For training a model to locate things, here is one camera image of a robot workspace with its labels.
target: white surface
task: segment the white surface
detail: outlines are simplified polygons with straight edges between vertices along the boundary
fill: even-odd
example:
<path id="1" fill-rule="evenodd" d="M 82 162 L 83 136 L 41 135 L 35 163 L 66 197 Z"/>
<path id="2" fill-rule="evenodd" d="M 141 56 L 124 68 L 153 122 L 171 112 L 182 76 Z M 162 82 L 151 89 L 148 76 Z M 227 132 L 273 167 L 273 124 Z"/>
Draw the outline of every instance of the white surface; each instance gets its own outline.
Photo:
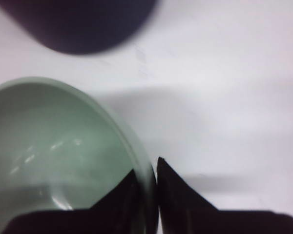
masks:
<path id="1" fill-rule="evenodd" d="M 164 157 L 218 208 L 293 215 L 293 0 L 162 0 L 90 56 L 45 48 L 0 10 L 0 83 L 32 75 L 109 105 L 154 166 Z"/>

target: dark blurry object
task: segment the dark blurry object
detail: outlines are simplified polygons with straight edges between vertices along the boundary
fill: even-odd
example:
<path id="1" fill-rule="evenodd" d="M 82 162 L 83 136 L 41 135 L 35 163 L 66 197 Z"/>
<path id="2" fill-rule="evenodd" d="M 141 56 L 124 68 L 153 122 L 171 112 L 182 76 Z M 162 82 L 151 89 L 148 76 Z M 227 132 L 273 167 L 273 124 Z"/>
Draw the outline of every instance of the dark blurry object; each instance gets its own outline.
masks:
<path id="1" fill-rule="evenodd" d="M 269 211 L 220 211 L 159 158 L 159 205 L 164 234 L 293 234 L 293 218 Z"/>
<path id="2" fill-rule="evenodd" d="M 141 206 L 140 195 L 139 184 L 131 170 L 115 189 L 90 209 L 19 215 L 2 234 L 128 234 Z"/>
<path id="3" fill-rule="evenodd" d="M 156 0 L 0 0 L 37 41 L 69 54 L 108 49 L 132 35 Z"/>

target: bowl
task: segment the bowl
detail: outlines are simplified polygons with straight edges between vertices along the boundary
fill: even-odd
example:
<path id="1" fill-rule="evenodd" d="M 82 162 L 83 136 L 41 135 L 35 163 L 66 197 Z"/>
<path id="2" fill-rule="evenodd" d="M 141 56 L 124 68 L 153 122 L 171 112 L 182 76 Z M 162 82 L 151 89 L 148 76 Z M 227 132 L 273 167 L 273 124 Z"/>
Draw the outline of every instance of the bowl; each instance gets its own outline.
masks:
<path id="1" fill-rule="evenodd" d="M 154 172 L 115 113 L 49 78 L 0 85 L 0 232 L 28 212 L 89 208 L 132 169 L 143 193 L 135 233 L 153 234 Z"/>

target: black object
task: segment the black object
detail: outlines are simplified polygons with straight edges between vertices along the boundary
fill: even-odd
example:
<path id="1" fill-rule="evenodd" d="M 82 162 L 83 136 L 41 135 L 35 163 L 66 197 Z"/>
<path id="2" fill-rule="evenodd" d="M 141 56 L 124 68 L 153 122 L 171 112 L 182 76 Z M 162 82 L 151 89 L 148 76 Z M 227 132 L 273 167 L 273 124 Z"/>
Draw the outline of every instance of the black object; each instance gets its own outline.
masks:
<path id="1" fill-rule="evenodd" d="M 69 54 L 108 49 L 132 35 L 156 0 L 0 0 L 46 47 Z"/>
<path id="2" fill-rule="evenodd" d="M 269 211 L 220 211 L 165 162 L 157 164 L 164 234 L 293 234 L 293 217 Z"/>
<path id="3" fill-rule="evenodd" d="M 2 234 L 129 234 L 141 206 L 140 197 L 131 170 L 90 209 L 23 214 L 15 217 Z"/>

